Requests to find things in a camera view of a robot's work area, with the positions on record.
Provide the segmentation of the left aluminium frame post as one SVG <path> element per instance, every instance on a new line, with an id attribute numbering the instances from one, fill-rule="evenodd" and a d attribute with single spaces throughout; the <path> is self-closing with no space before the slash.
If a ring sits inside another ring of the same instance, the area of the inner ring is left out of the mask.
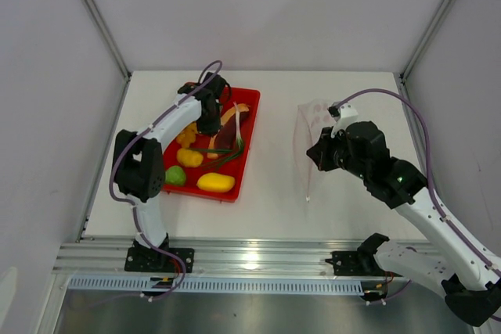
<path id="1" fill-rule="evenodd" d="M 114 36 L 112 35 L 96 0 L 81 0 L 81 2 L 121 76 L 125 80 L 128 80 L 132 75 L 131 71 L 128 69 L 126 62 L 124 61 Z"/>

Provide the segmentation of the green custard apple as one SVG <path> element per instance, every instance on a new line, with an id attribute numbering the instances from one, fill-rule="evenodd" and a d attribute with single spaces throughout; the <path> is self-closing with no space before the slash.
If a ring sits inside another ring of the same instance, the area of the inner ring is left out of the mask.
<path id="1" fill-rule="evenodd" d="M 171 166 L 165 171 L 164 183 L 166 185 L 184 186 L 186 179 L 185 171 L 178 165 Z"/>

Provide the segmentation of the orange ginger root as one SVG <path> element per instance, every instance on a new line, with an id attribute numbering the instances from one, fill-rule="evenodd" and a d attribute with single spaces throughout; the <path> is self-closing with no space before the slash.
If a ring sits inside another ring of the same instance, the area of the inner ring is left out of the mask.
<path id="1" fill-rule="evenodd" d="M 188 149 L 196 141 L 197 135 L 198 130 L 196 127 L 196 122 L 192 122 L 178 134 L 175 141 L 183 149 Z"/>

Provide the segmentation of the aluminium rail profile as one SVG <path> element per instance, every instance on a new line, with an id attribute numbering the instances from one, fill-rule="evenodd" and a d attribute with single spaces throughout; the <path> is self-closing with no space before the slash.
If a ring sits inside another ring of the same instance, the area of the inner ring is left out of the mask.
<path id="1" fill-rule="evenodd" d="M 124 274 L 130 237 L 87 237 L 60 246 L 56 274 Z M 171 239 L 173 248 L 195 250 L 192 276 L 299 277 L 331 276 L 324 262 L 333 251 L 354 251 L 359 240 L 296 241 L 275 239 Z"/>

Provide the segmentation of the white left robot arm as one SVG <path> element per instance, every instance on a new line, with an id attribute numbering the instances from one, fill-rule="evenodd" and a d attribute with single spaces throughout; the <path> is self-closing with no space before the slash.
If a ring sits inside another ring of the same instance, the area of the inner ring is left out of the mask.
<path id="1" fill-rule="evenodd" d="M 168 238 L 158 198 L 165 183 L 164 151 L 191 123 L 208 136 L 222 127 L 220 97 L 229 84 L 217 73 L 201 77 L 201 83 L 184 84 L 152 124 L 141 131 L 119 131 L 115 138 L 110 195 L 132 206 L 135 240 L 146 247 L 142 262 L 152 271 L 164 270 L 170 261 L 169 251 L 160 246 Z"/>

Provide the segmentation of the red plastic tray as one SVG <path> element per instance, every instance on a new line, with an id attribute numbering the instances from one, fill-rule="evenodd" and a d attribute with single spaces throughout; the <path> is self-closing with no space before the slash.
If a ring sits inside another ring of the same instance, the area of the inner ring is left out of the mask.
<path id="1" fill-rule="evenodd" d="M 254 89 L 248 89 L 248 88 L 224 89 L 222 93 L 222 100 L 223 100 L 222 115 L 226 110 L 232 107 L 234 102 L 245 103 L 250 107 L 250 115 L 247 118 L 247 120 L 242 124 L 241 127 L 243 140 L 245 141 L 245 150 L 243 151 L 243 154 L 237 159 L 223 165 L 218 169 L 214 168 L 206 169 L 202 168 L 201 166 L 197 168 L 183 167 L 176 159 L 176 153 L 179 149 L 181 149 L 181 146 L 174 140 L 173 142 L 171 142 L 171 144 L 167 147 L 167 149 L 164 152 L 164 166 L 166 170 L 174 165 L 182 167 L 186 173 L 187 179 L 184 186 L 174 186 L 174 185 L 164 184 L 163 191 L 166 193 L 176 193 L 184 196 L 195 196 L 222 202 L 229 202 L 229 203 L 235 202 L 236 199 L 239 197 L 240 188 L 243 182 L 243 174 L 245 171 L 247 157 L 250 150 L 255 121 L 258 114 L 260 97 L 261 93 Z M 210 137 L 211 136 L 202 135 L 198 132 L 196 141 L 188 149 L 193 150 L 193 148 L 197 149 L 207 148 Z M 206 154 L 204 152 L 202 152 L 202 154 L 204 155 L 204 162 L 207 162 L 208 158 L 206 157 Z M 197 188 L 196 183 L 200 178 L 200 176 L 211 172 L 232 176 L 236 179 L 236 184 L 234 185 L 232 190 L 227 193 L 205 192 Z"/>

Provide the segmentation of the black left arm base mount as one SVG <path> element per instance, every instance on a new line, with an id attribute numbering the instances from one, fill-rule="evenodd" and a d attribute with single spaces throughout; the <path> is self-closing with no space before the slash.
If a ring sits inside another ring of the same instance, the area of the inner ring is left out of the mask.
<path id="1" fill-rule="evenodd" d="M 195 249 L 171 248 L 168 239 L 160 245 L 160 249 L 174 254 L 184 262 L 186 272 L 192 272 Z M 124 270 L 128 272 L 162 272 L 178 274 L 182 272 L 182 265 L 179 260 L 159 253 L 156 250 L 152 250 L 134 240 L 132 246 L 128 249 L 124 262 Z"/>

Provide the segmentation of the sliced cured ham piece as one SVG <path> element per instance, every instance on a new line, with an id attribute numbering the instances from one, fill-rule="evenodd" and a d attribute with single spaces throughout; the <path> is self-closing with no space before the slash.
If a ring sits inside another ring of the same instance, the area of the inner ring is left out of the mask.
<path id="1" fill-rule="evenodd" d="M 233 148 L 234 142 L 236 140 L 236 109 L 239 110 L 240 114 L 240 124 L 250 115 L 250 107 L 245 103 L 239 103 L 236 106 L 231 107 L 226 110 L 221 118 L 222 128 L 212 137 L 209 141 L 209 149 L 217 150 L 230 150 Z"/>

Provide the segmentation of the clear zip top bag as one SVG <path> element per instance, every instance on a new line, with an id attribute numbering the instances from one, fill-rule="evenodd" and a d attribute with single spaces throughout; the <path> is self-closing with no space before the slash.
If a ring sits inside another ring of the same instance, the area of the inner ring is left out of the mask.
<path id="1" fill-rule="evenodd" d="M 329 100 L 314 99 L 297 106 L 292 147 L 297 178 L 306 203 L 311 202 L 323 176 L 306 152 L 317 143 L 323 128 L 334 125 L 334 119 L 328 111 L 332 104 Z"/>

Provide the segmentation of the yellow potato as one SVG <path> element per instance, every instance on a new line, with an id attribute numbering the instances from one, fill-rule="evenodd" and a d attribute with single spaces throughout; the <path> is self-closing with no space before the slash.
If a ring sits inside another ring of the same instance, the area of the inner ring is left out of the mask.
<path id="1" fill-rule="evenodd" d="M 197 168 L 204 161 L 204 155 L 198 151 L 181 148 L 176 153 L 177 161 L 188 168 Z"/>

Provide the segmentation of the aluminium frame post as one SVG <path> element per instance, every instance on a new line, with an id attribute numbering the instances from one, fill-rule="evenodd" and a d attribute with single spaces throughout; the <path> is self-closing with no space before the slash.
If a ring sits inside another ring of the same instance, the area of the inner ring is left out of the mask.
<path id="1" fill-rule="evenodd" d="M 121 76 L 125 80 L 128 80 L 132 75 L 131 71 L 128 69 L 126 62 L 124 61 L 114 36 L 112 35 L 96 0 L 81 0 L 81 2 Z"/>
<path id="2" fill-rule="evenodd" d="M 440 0 L 438 2 L 435 11 L 433 12 L 430 20 L 427 22 L 427 26 L 425 27 L 424 32 L 420 35 L 416 46 L 413 48 L 410 57 L 407 59 L 402 69 L 402 72 L 399 74 L 400 81 L 403 84 L 406 84 L 412 72 L 417 67 L 417 64 L 424 57 L 424 53 L 427 51 L 429 45 L 434 40 L 434 37 L 440 30 L 442 24 L 445 22 L 445 19 L 454 6 L 455 2 L 456 0 Z"/>

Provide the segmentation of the right aluminium frame post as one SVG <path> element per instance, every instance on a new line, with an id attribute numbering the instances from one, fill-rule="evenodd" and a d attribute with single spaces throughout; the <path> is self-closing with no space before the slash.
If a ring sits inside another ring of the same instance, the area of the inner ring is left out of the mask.
<path id="1" fill-rule="evenodd" d="M 433 12 L 430 20 L 427 22 L 427 26 L 425 27 L 424 32 L 420 35 L 416 46 L 413 48 L 410 57 L 407 59 L 402 69 L 402 72 L 399 74 L 400 81 L 403 84 L 406 84 L 412 72 L 417 67 L 417 64 L 424 57 L 424 53 L 427 51 L 429 45 L 434 40 L 434 37 L 440 30 L 442 24 L 445 22 L 445 19 L 454 6 L 455 2 L 456 0 L 440 0 L 438 2 L 435 11 Z"/>

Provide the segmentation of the yellow mango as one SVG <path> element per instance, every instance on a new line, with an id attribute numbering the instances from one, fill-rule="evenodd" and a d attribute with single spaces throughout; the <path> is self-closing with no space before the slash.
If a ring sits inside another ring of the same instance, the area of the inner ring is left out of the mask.
<path id="1" fill-rule="evenodd" d="M 205 192 L 227 193 L 232 190 L 235 184 L 234 177 L 211 172 L 200 176 L 196 186 Z"/>

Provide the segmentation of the green scallion stalk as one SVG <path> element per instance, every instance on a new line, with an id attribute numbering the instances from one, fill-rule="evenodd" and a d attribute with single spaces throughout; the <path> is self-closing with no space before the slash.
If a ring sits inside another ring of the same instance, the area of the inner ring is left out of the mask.
<path id="1" fill-rule="evenodd" d="M 239 103 L 234 102 L 232 106 L 236 106 Z M 236 109 L 236 140 L 234 142 L 233 148 L 230 150 L 213 150 L 209 149 L 208 146 L 205 149 L 193 148 L 193 150 L 200 153 L 204 152 L 208 158 L 207 162 L 203 162 L 200 166 L 202 168 L 214 168 L 218 169 L 223 165 L 232 162 L 243 154 L 245 150 L 245 141 L 243 140 L 243 135 L 241 131 L 242 124 L 240 124 L 240 114 L 239 110 Z"/>

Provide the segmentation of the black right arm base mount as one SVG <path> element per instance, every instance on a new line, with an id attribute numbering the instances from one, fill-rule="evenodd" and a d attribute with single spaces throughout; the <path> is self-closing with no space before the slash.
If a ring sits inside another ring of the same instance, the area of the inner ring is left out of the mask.
<path id="1" fill-rule="evenodd" d="M 324 262 L 332 267 L 336 276 L 383 277 L 386 271 L 377 264 L 375 254 L 384 242 L 389 241 L 386 235 L 374 233 L 356 250 L 332 251 Z"/>

